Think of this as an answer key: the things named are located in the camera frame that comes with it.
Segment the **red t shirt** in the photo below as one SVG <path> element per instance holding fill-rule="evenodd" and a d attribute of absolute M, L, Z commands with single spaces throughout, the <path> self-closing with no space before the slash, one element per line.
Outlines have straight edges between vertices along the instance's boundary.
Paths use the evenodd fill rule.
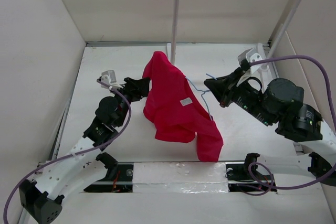
<path fill-rule="evenodd" d="M 177 143 L 195 140 L 201 162 L 218 162 L 223 138 L 182 71 L 169 62 L 165 53 L 156 51 L 142 77 L 151 80 L 143 114 L 154 124 L 155 138 Z"/>

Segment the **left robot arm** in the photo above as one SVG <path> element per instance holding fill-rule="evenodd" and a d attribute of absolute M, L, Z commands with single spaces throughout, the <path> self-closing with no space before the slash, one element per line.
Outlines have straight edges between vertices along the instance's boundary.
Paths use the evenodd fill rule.
<path fill-rule="evenodd" d="M 55 221 L 71 194 L 117 175 L 118 162 L 104 150 L 128 126 L 131 103 L 148 96 L 150 78 L 125 78 L 123 84 L 117 84 L 101 76 L 97 82 L 111 95 L 100 100 L 82 137 L 67 155 L 41 165 L 39 177 L 25 179 L 19 186 L 22 206 L 38 223 Z"/>

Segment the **blue wire hanger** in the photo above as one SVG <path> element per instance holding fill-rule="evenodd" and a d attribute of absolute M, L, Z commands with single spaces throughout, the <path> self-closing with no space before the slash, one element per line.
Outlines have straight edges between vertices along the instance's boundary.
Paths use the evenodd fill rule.
<path fill-rule="evenodd" d="M 202 90 L 202 89 L 198 88 L 198 87 L 197 87 L 197 86 L 196 86 L 196 85 L 195 85 L 195 84 L 194 84 L 194 83 L 193 83 L 187 76 L 185 76 L 185 79 L 188 81 L 189 84 L 192 85 L 192 87 L 193 87 L 197 92 L 199 92 L 199 93 L 201 94 L 201 99 L 203 100 L 203 102 L 204 102 L 204 104 L 205 104 L 205 106 L 206 106 L 206 111 L 207 111 L 207 113 L 208 113 L 209 119 L 210 119 L 211 121 L 213 121 L 214 119 L 213 119 L 213 116 L 211 115 L 211 112 L 210 112 L 208 103 L 207 103 L 206 99 L 204 98 L 204 95 L 207 94 L 207 93 L 209 93 L 210 90 Z"/>

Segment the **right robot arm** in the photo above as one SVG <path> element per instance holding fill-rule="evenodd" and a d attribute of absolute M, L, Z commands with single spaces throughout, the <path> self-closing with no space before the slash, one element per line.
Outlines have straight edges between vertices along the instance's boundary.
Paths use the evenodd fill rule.
<path fill-rule="evenodd" d="M 249 77 L 240 81 L 242 72 L 236 70 L 223 77 L 204 81 L 222 108 L 232 103 L 242 108 L 265 126 L 275 126 L 275 133 L 293 141 L 296 154 L 288 157 L 269 157 L 248 153 L 242 166 L 243 174 L 255 178 L 262 170 L 320 178 L 322 183 L 335 185 L 335 134 L 322 115 L 303 102 L 304 89 L 292 81 L 271 80 L 265 90 L 256 89 Z"/>

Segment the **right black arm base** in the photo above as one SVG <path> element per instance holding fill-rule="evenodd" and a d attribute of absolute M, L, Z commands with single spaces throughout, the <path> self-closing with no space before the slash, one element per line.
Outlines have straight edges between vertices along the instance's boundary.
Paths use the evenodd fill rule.
<path fill-rule="evenodd" d="M 249 153 L 244 161 L 226 163 L 225 177 L 228 180 L 230 193 L 243 193 L 250 196 L 262 196 L 267 192 L 277 193 L 277 189 L 269 189 L 251 177 L 248 166 L 252 162 L 259 161 L 259 157 L 260 154 Z"/>

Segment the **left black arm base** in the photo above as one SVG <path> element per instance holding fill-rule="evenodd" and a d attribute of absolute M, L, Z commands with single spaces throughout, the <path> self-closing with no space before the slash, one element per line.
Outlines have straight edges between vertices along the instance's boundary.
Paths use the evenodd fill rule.
<path fill-rule="evenodd" d="M 96 158 L 104 164 L 105 176 L 84 189 L 86 193 L 132 193 L 134 163 L 118 162 L 108 153 Z"/>

